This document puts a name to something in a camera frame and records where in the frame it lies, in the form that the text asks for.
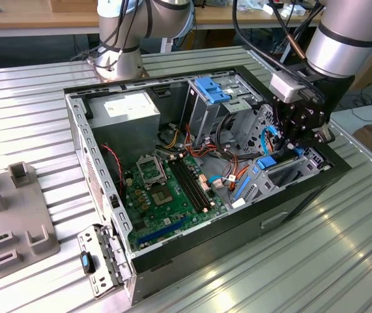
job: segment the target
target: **small blue component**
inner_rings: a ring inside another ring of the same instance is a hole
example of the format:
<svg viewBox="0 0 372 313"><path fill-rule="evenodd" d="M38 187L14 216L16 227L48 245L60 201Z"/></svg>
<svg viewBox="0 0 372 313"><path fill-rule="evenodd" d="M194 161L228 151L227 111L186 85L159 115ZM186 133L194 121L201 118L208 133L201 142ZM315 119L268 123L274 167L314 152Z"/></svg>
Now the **small blue component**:
<svg viewBox="0 0 372 313"><path fill-rule="evenodd" d="M215 83L210 77L196 78L195 83L212 104L229 101L231 99L231 96L223 93L222 89L220 89L220 85Z"/></svg>
<svg viewBox="0 0 372 313"><path fill-rule="evenodd" d="M239 199L240 194L242 193L242 191L244 191L245 186L249 183L250 180L251 180L251 177L248 175L248 176L245 178L245 180L244 180L244 182L242 183L242 185L239 187L239 189L238 189L238 191L236 192L236 194L233 196L233 199L234 199L235 201L237 201L237 199Z"/></svg>
<svg viewBox="0 0 372 313"><path fill-rule="evenodd" d="M161 237L161 236L163 236L163 235L165 235L169 232L175 231L175 230L179 229L184 224L184 222L187 221L188 219L189 219L189 217L186 216L186 217L182 218L181 220L179 220L175 223L172 223L171 225L168 225L167 227L164 227L160 230L157 230L153 233L150 233L148 235L145 235L145 236L139 238L136 242L137 242L137 244L140 245L141 243L146 243L147 241L151 241L151 240L153 240L155 238L159 238L159 237Z"/></svg>
<svg viewBox="0 0 372 313"><path fill-rule="evenodd" d="M304 150L302 148L294 148L295 153L297 153L298 156L303 155Z"/></svg>
<svg viewBox="0 0 372 313"><path fill-rule="evenodd" d="M87 256L86 255L84 255L82 257L82 261L83 261L83 266L87 266L87 264L88 264L89 261L87 261Z"/></svg>
<svg viewBox="0 0 372 313"><path fill-rule="evenodd" d="M278 131L274 126L270 125L270 126L268 126L268 129L269 129L269 131L271 131L271 133L273 135L278 136Z"/></svg>
<svg viewBox="0 0 372 313"><path fill-rule="evenodd" d="M266 168L269 168L270 166L276 165L277 162L270 155L267 155L257 160L257 164L260 169L264 170Z"/></svg>

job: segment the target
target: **green circuit board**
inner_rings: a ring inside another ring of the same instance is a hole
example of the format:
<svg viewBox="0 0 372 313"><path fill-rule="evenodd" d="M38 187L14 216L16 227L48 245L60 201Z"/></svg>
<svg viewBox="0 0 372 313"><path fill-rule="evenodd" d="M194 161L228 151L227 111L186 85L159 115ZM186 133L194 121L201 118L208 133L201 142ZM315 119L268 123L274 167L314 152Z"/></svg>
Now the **green circuit board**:
<svg viewBox="0 0 372 313"><path fill-rule="evenodd" d="M201 174L201 169L194 159L186 156L181 162L187 166L199 184L198 175ZM227 211L221 199L210 189L211 192L205 192L205 196L214 205L207 212L198 213L167 161L163 161L162 166L167 176L165 185L152 185L149 190L145 188L137 167L124 173L125 177L132 180L132 184L127 188L125 208L134 227L128 236L133 251L153 245Z"/></svg>

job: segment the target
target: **grey plastic tray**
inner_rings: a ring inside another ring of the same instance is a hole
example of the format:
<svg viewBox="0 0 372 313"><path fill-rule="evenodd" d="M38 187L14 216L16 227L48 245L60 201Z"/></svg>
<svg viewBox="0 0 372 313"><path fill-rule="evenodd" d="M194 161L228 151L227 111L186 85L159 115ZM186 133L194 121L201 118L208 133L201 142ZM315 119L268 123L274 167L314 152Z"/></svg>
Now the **grey plastic tray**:
<svg viewBox="0 0 372 313"><path fill-rule="evenodd" d="M0 173L0 278L60 250L35 169Z"/></svg>

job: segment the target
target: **blue tab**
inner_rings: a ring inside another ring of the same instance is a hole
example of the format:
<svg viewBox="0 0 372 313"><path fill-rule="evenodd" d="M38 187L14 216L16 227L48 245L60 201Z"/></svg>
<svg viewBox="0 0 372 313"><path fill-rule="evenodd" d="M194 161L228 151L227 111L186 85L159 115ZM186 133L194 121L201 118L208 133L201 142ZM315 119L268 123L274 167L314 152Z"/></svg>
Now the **blue tab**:
<svg viewBox="0 0 372 313"><path fill-rule="evenodd" d="M241 186L239 187L238 191L236 192L236 194L234 195L233 199L235 201L237 201L237 199L239 199L239 196L240 194L242 193L242 191L244 191L244 188L246 187L246 185L249 183L249 181L251 180L251 177L248 175L244 182L241 184Z"/></svg>
<svg viewBox="0 0 372 313"><path fill-rule="evenodd" d="M278 131L274 126L270 125L268 126L268 129L271 131L273 135L278 136Z"/></svg>
<svg viewBox="0 0 372 313"><path fill-rule="evenodd" d="M220 85L215 83L210 77L196 78L195 84L200 91L208 97L212 104L225 102L231 99L231 96L223 93L222 89L220 89Z"/></svg>
<svg viewBox="0 0 372 313"><path fill-rule="evenodd" d="M260 167L260 169L264 170L264 169L269 168L273 165L276 165L277 162L270 155L268 155L268 156L265 156L265 157L260 158L259 160L257 160L257 164Z"/></svg>
<svg viewBox="0 0 372 313"><path fill-rule="evenodd" d="M302 148L294 148L295 153L297 153L298 156L303 155L304 150Z"/></svg>
<svg viewBox="0 0 372 313"><path fill-rule="evenodd" d="M81 260L83 261L83 266L87 266L87 264L89 263L89 261L87 261L86 255L84 255Z"/></svg>

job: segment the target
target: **yellow wire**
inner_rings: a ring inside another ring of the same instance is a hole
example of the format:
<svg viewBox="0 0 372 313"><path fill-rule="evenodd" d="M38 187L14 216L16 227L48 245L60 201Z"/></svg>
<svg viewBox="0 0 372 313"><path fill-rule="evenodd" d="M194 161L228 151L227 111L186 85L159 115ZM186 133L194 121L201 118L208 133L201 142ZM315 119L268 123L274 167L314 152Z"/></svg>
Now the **yellow wire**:
<svg viewBox="0 0 372 313"><path fill-rule="evenodd" d="M173 138L173 141L169 144L169 145L166 145L164 148L166 149L170 149L172 147L174 147L176 141L177 141L177 134L179 133L178 130L175 131L175 134L174 134L174 138Z"/></svg>

